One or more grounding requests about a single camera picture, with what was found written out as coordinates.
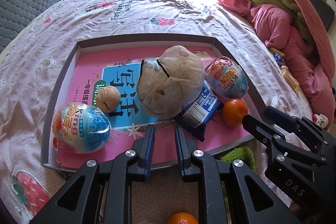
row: silver bolt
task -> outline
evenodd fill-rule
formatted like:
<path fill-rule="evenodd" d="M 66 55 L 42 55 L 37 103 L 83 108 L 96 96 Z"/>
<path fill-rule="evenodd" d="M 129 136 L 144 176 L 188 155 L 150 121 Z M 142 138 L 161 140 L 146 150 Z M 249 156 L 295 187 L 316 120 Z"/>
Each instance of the silver bolt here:
<path fill-rule="evenodd" d="M 134 151 L 134 150 L 127 150 L 127 151 L 125 152 L 125 155 L 126 155 L 127 157 L 133 157 L 133 156 L 135 155 L 135 151 Z"/>
<path fill-rule="evenodd" d="M 237 167 L 242 167 L 244 165 L 242 160 L 234 160 L 233 164 Z"/>
<path fill-rule="evenodd" d="M 86 165 L 87 165 L 88 167 L 94 167 L 96 164 L 97 164 L 97 162 L 96 162 L 95 160 L 88 160 L 88 161 L 86 162 Z"/>
<path fill-rule="evenodd" d="M 202 150 L 195 150 L 193 154 L 195 157 L 202 157 L 204 152 Z"/>
<path fill-rule="evenodd" d="M 283 155 L 277 155 L 278 161 L 285 161 L 285 157 Z"/>

